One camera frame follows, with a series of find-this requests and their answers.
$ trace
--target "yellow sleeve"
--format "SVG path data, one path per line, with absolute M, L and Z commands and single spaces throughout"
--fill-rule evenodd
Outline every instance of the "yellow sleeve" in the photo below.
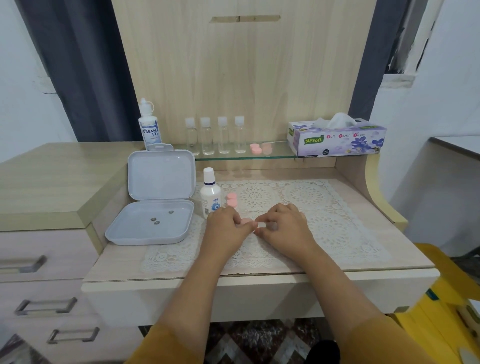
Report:
M 203 358 L 196 357 L 180 344 L 167 326 L 157 323 L 152 326 L 142 344 L 125 363 L 201 364 L 203 362 Z
M 435 364 L 397 323 L 381 316 L 355 328 L 340 348 L 342 364 Z

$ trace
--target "white lace mat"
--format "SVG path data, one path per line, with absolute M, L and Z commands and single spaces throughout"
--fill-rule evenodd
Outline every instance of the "white lace mat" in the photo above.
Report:
M 255 219 L 277 203 L 295 204 L 308 219 L 317 243 L 339 264 L 384 262 L 391 255 L 367 230 L 327 180 L 219 182 L 223 194 L 236 192 L 242 218 Z M 200 189 L 192 201 L 195 211 L 190 232 L 182 242 L 150 246 L 142 272 L 167 272 L 184 277 L 195 260 L 206 220 L 202 216 Z M 290 259 L 262 239 L 251 234 L 229 260 L 222 275 L 301 272 Z

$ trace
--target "white cap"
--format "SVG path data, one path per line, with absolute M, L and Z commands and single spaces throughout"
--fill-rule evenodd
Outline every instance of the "white cap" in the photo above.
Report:
M 228 119 L 226 116 L 218 117 L 218 126 L 228 126 Z
M 210 127 L 210 118 L 200 118 L 200 124 L 202 128 L 209 128 Z
M 237 126 L 245 125 L 245 118 L 243 116 L 236 116 L 235 117 L 235 125 L 237 125 Z
M 186 118 L 185 125 L 188 129 L 193 129 L 195 127 L 195 118 Z
M 213 168 L 208 167 L 204 169 L 204 184 L 211 186 L 215 183 L 215 172 Z
M 153 104 L 150 101 L 145 100 L 144 97 L 140 101 L 140 104 L 138 104 L 138 108 L 140 109 L 140 115 L 142 117 L 151 116 L 153 114 L 153 110 L 154 110 Z

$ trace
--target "white bottle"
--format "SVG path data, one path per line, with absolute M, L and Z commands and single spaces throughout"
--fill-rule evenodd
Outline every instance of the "white bottle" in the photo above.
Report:
M 247 151 L 247 139 L 245 137 L 245 118 L 235 117 L 235 151 L 245 153 Z
M 202 153 L 210 156 L 215 153 L 213 145 L 213 131 L 210 127 L 210 118 L 200 118 L 200 138 L 202 139 Z
M 218 117 L 218 152 L 230 153 L 230 135 L 228 134 L 228 119 L 225 116 Z
M 185 125 L 187 126 L 187 130 L 185 131 L 187 149 L 190 150 L 194 156 L 197 156 L 200 154 L 200 151 L 198 149 L 198 131 L 197 128 L 195 128 L 195 119 L 186 118 Z
M 204 185 L 200 190 L 200 196 L 204 217 L 207 218 L 208 214 L 217 211 L 222 205 L 222 189 L 215 183 L 213 168 L 204 169 Z
M 138 122 L 140 124 L 140 128 L 142 129 L 145 146 L 161 143 L 162 138 L 158 128 L 158 119 L 155 116 L 152 116 L 155 108 L 154 105 L 150 101 L 142 98 L 140 104 L 138 104 L 138 107 L 142 116 L 140 119 L 138 119 Z

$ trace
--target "hand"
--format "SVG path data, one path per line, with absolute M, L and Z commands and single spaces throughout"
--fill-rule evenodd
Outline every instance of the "hand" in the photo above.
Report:
M 221 207 L 209 214 L 199 257 L 214 259 L 223 264 L 223 268 L 247 236 L 258 227 L 255 221 L 237 227 L 235 224 L 240 224 L 240 221 L 239 213 L 232 207 Z
M 310 254 L 321 250 L 308 228 L 305 214 L 299 212 L 294 204 L 275 205 L 266 214 L 257 217 L 256 221 L 277 223 L 276 231 L 257 228 L 255 234 L 300 266 Z

